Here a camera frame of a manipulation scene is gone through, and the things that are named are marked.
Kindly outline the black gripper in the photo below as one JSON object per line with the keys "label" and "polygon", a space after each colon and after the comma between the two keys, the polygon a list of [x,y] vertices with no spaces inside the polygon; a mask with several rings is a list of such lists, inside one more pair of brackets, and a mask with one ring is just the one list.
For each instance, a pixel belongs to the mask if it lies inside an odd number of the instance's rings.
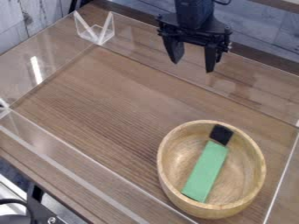
{"label": "black gripper", "polygon": [[157,16],[157,35],[173,64],[184,55],[184,44],[204,47],[206,72],[211,73],[230,50],[231,28],[214,16],[218,0],[173,0],[175,12]]}

